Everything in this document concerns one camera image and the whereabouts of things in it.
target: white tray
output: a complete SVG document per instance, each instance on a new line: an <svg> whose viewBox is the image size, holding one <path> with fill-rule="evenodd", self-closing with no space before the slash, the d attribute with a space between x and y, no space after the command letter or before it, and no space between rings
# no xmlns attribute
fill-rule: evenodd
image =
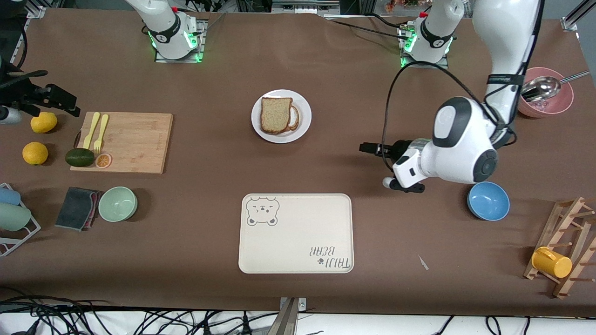
<svg viewBox="0 0 596 335"><path fill-rule="evenodd" d="M248 194L242 200L238 266L247 274L350 272L354 266L350 198Z"/></svg>

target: pink bowl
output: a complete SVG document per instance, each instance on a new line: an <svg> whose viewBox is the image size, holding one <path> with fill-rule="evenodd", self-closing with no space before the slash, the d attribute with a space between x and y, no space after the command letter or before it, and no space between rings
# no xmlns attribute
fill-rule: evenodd
<svg viewBox="0 0 596 335"><path fill-rule="evenodd" d="M524 81L527 83L530 80L541 76L552 76L558 80L562 80L564 78L563 75L555 70L547 69L546 67L532 67L531 69L527 70ZM568 110L573 104L573 88L571 87L571 83L562 84L561 91L554 97L543 100L543 103L546 104L546 106L544 107L544 110L540 110L534 106L531 106L526 102L526 100L520 97L517 109L521 114L536 118L560 114Z"/></svg>

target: avocado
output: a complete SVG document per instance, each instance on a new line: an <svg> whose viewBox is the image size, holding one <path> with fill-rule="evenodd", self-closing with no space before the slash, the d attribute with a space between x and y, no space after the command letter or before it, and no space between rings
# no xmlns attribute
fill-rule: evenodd
<svg viewBox="0 0 596 335"><path fill-rule="evenodd" d="M70 166L82 168L93 164L95 156L93 155L93 151L89 149L74 148L66 153L64 159Z"/></svg>

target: brown table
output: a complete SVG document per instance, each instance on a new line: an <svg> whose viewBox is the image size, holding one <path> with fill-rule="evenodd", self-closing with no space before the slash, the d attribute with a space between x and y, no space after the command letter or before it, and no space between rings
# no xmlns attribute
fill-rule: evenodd
<svg viewBox="0 0 596 335"><path fill-rule="evenodd" d="M350 22L392 32L367 18ZM425 181L424 194L381 186L381 160L358 152L378 141L397 43L315 15L230 14L209 30L202 64L155 64L133 11L48 10L28 30L26 71L78 97L83 111L173 113L164 174L71 172L63 160L82 119L34 134L27 122L0 131L2 181L20 191L43 229L0 259L0 283L37 294L106 299L113 305L276 309L279 297L307 297L320 312L400 314L596 314L593 284L565 300L548 280L522 273L553 201L593 196L596 95L573 84L561 116L519 117L518 143L499 151L492 181L511 198L502 221L467 210L469 185ZM532 60L570 75L587 68L574 33L546 21ZM477 94L489 54L464 20L450 70ZM296 142L259 138L250 110L287 88L308 99L313 121ZM438 106L465 94L444 74L410 69L392 101L388 140L428 137ZM46 143L51 162L28 166L21 149ZM130 222L101 219L88 232L56 228L69 186L124 185L139 198ZM343 275L247 275L237 265L240 203L248 193L345 193L353 204L355 267ZM429 270L420 264L420 255Z"/></svg>

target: gray cloth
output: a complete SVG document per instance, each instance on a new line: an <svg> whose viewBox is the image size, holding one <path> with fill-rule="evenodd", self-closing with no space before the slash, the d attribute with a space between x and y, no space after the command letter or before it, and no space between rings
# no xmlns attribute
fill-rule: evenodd
<svg viewBox="0 0 596 335"><path fill-rule="evenodd" d="M95 206L100 197L99 191L69 187L56 220L57 227L83 230L87 221L92 219Z"/></svg>

